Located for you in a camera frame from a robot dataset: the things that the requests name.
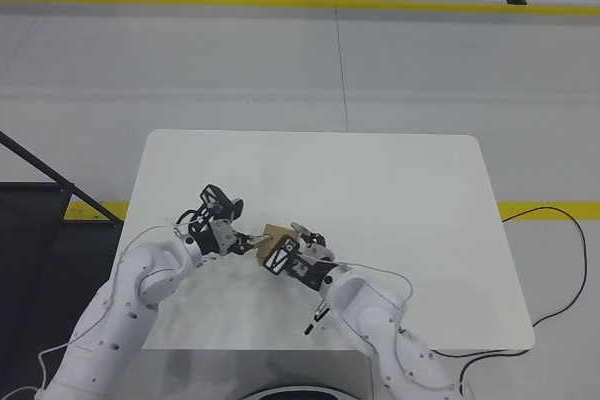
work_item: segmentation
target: tabletop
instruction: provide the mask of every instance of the tabletop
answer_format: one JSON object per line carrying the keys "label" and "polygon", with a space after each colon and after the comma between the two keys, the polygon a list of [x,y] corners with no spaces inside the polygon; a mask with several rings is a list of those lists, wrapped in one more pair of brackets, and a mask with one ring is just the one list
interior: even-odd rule
{"label": "tabletop", "polygon": [[[173,224],[209,183],[244,199],[236,230],[299,222],[336,260],[407,276],[402,325],[435,349],[527,349],[535,337],[478,142],[460,135],[158,130],[146,143],[118,251]],[[162,240],[169,229],[139,240]],[[406,294],[393,276],[358,270]],[[255,255],[205,264],[160,304],[148,349],[347,350],[318,294]]]}

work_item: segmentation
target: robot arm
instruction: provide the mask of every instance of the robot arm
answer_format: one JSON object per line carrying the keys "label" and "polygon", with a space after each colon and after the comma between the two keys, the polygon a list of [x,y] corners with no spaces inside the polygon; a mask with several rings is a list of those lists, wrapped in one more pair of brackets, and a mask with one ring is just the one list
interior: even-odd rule
{"label": "robot arm", "polygon": [[149,336],[159,303],[175,293],[183,279],[210,257],[242,255],[268,239],[233,230],[242,200],[230,201],[213,185],[200,197],[203,205],[178,221],[191,216],[187,233],[176,229],[169,241],[144,243],[121,255],[111,278],[80,317],[58,372],[36,398],[106,398]]}
{"label": "robot arm", "polygon": [[[338,331],[378,367],[382,382],[396,400],[452,400],[453,390],[442,364],[428,346],[400,326],[403,299],[372,285],[351,268],[333,262],[324,238],[298,224],[292,227],[305,241],[304,249],[284,237],[265,259],[264,267],[290,276],[316,290],[323,299],[314,314],[319,322],[336,314]],[[313,329],[310,325],[305,334]]]}

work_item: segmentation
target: black cable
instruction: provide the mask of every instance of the black cable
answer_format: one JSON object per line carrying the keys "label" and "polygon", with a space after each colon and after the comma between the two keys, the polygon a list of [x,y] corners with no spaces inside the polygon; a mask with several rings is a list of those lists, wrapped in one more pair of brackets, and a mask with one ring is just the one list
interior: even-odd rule
{"label": "black cable", "polygon": [[[566,212],[566,211],[564,211],[564,210],[562,210],[560,208],[557,208],[557,207],[542,206],[542,207],[532,208],[532,209],[527,210],[527,211],[523,211],[523,212],[521,212],[519,214],[512,215],[511,217],[507,217],[507,218],[503,219],[502,222],[504,223],[504,222],[510,221],[512,219],[518,218],[518,217],[520,217],[522,215],[529,214],[529,213],[532,213],[532,212],[535,212],[535,211],[538,211],[538,210],[553,210],[553,211],[557,211],[559,213],[562,213],[562,214],[566,215],[576,225],[576,227],[578,228],[578,232],[580,233],[580,238],[582,239],[582,255],[583,255],[583,260],[584,260],[584,276],[582,278],[582,284],[580,285],[580,289],[578,290],[578,293],[576,293],[576,295],[574,296],[574,298],[571,300],[571,302],[569,302],[569,304],[567,304],[560,311],[557,311],[555,313],[546,315],[546,316],[540,318],[539,320],[537,320],[536,322],[534,322],[533,323],[533,327],[534,328],[539,323],[541,323],[542,321],[546,321],[549,318],[553,318],[555,316],[558,316],[558,315],[562,314],[563,312],[567,311],[568,309],[570,309],[571,306],[573,306],[575,304],[575,302],[578,301],[578,299],[580,298],[580,295],[582,294],[582,291],[584,290],[584,286],[587,283],[587,276],[589,274],[589,260],[587,258],[587,240],[585,238],[584,231],[582,230],[582,227],[580,226],[580,224],[578,223],[578,221],[571,214],[569,214],[568,212]],[[501,354],[501,352],[506,351],[506,350],[488,350],[488,351],[480,351],[480,352],[477,352],[477,353],[462,354],[462,355],[457,355],[457,356],[456,355],[451,355],[451,354],[445,354],[445,353],[442,353],[442,352],[439,352],[439,351],[435,351],[435,350],[434,350],[434,352],[436,354],[439,354],[439,355],[443,356],[443,357],[449,357],[449,358],[465,358],[465,357],[473,357],[473,356],[480,355],[480,357],[476,357],[473,360],[471,360],[468,363],[466,363],[464,365],[464,367],[462,367],[462,371],[460,371],[460,379],[458,381],[459,381],[460,394],[462,395],[463,394],[462,393],[462,383],[464,381],[464,376],[465,376],[465,374],[467,373],[467,370],[469,369],[469,367],[472,364],[474,364],[474,363],[476,363],[476,362],[478,362],[480,360],[486,360],[487,358],[519,357],[519,356],[522,356],[524,354],[527,354],[529,352],[529,350],[531,350],[531,349],[523,350],[523,351],[520,351],[520,352],[517,352],[517,353],[507,353],[507,354]]]}

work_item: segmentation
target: white cable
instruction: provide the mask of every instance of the white cable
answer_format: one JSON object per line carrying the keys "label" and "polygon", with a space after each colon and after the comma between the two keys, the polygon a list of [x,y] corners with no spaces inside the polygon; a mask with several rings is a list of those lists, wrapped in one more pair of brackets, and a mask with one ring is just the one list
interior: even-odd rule
{"label": "white cable", "polygon": [[385,300],[387,300],[392,306],[394,306],[395,308],[397,308],[398,310],[400,310],[403,314],[406,311],[407,302],[409,301],[409,299],[411,299],[411,297],[413,297],[413,293],[414,293],[413,283],[411,283],[411,281],[409,280],[409,278],[407,278],[406,276],[404,276],[402,274],[399,274],[397,272],[387,271],[387,270],[380,269],[380,268],[375,268],[375,267],[369,267],[368,265],[359,264],[359,263],[350,263],[350,262],[346,262],[346,261],[321,260],[321,259],[318,259],[318,258],[315,258],[315,257],[308,256],[308,255],[303,254],[303,253],[301,253],[300,256],[303,257],[303,258],[311,259],[313,261],[320,261],[320,262],[327,263],[327,264],[332,264],[332,265],[347,265],[347,266],[354,266],[354,267],[366,268],[366,269],[370,269],[372,271],[382,272],[382,273],[385,273],[385,274],[394,275],[394,276],[397,276],[399,278],[404,279],[404,281],[407,282],[407,284],[409,285],[409,295],[404,299],[404,301],[402,302],[402,305],[400,307],[398,307],[397,305],[395,305],[392,302],[390,302],[389,300],[387,300],[383,295],[381,295],[380,293],[378,293],[377,290],[373,289],[373,286],[368,285],[380,297],[382,297]]}
{"label": "white cable", "polygon": [[33,390],[34,392],[38,391],[38,388],[35,386],[23,386],[21,388],[17,388],[16,390],[13,390],[9,393],[7,393],[6,395],[4,395],[4,397],[2,397],[0,400],[7,400],[9,397],[13,396],[14,394],[21,392],[23,390]]}

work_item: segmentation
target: floor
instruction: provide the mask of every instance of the floor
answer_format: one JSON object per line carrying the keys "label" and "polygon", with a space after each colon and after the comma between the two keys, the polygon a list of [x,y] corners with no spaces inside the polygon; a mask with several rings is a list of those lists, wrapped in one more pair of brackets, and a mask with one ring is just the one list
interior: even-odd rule
{"label": "floor", "polygon": [[[3,7],[0,128],[101,201],[129,199],[158,128],[469,134],[499,201],[600,201],[600,18]],[[0,148],[0,181],[41,178]],[[583,228],[581,301],[538,327],[529,354],[472,367],[474,398],[600,398],[600,221]],[[575,228],[506,230],[532,318],[566,304],[582,275]],[[149,398],[138,377],[165,398],[236,390],[145,376],[146,357],[120,398]]]}

